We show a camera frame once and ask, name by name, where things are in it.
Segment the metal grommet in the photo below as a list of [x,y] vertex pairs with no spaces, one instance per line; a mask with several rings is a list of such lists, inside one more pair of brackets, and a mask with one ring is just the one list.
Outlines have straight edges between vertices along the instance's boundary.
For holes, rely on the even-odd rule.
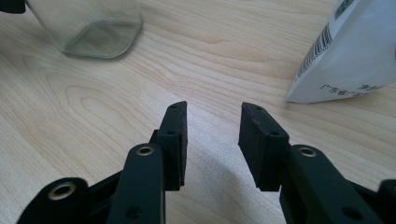
[[306,156],[306,157],[316,157],[316,156],[317,156],[317,152],[316,152],[314,149],[309,148],[309,147],[300,147],[300,148],[298,149],[298,151],[299,151],[303,156]]
[[139,156],[148,156],[153,152],[154,152],[154,148],[152,147],[141,147],[136,151],[136,154]]
[[53,201],[58,201],[70,196],[76,190],[76,185],[73,182],[64,182],[57,185],[49,192],[49,198]]

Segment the light wood surface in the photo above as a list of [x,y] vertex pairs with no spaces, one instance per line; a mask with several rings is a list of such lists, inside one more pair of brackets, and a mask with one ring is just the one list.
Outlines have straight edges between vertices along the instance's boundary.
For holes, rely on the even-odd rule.
[[285,96],[335,0],[142,1],[144,27],[117,60],[59,53],[33,14],[0,13],[0,222],[15,223],[48,183],[90,185],[120,170],[166,107],[187,101],[186,186],[168,223],[285,223],[237,145],[240,105],[261,105],[292,144],[321,149],[369,189],[396,177],[396,86],[297,105]]

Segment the screw hole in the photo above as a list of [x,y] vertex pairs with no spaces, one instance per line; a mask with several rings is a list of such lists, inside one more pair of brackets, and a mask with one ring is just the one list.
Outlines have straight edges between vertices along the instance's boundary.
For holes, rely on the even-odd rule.
[[139,219],[140,217],[142,217],[142,215],[143,209],[139,206],[133,206],[129,208],[125,213],[125,216],[131,220]]
[[361,215],[361,213],[354,208],[343,207],[343,208],[341,208],[341,211],[343,212],[343,214],[346,217],[349,217],[353,220],[362,220],[363,219],[363,216]]
[[316,157],[316,156],[317,156],[317,152],[314,151],[314,150],[311,149],[311,148],[301,147],[301,148],[299,148],[298,150],[300,151],[300,153],[301,153],[303,156],[306,156],[306,157]]
[[49,198],[53,201],[58,201],[70,196],[76,190],[76,185],[73,182],[64,182],[55,186],[49,192]]
[[139,156],[148,156],[153,151],[154,151],[154,148],[152,148],[152,147],[142,147],[136,151],[136,154]]

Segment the wooden table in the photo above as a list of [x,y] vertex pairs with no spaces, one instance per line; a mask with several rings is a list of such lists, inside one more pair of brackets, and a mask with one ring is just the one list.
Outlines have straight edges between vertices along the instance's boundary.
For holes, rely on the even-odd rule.
[[237,145],[242,102],[266,108],[292,144],[321,149],[369,189],[396,176],[396,86],[347,100],[285,103],[335,0],[143,1],[143,32],[118,60],[64,57],[30,11],[0,14],[0,222],[48,183],[120,170],[166,107],[187,101],[186,186],[168,223],[284,223]]

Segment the barcode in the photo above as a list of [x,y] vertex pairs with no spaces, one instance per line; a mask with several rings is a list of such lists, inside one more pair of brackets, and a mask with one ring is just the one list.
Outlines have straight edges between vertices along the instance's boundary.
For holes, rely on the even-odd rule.
[[298,77],[300,77],[306,69],[311,65],[311,63],[323,53],[332,43],[332,34],[330,34],[329,23],[324,27],[318,39],[312,45],[309,52],[306,54],[303,64],[298,72]]

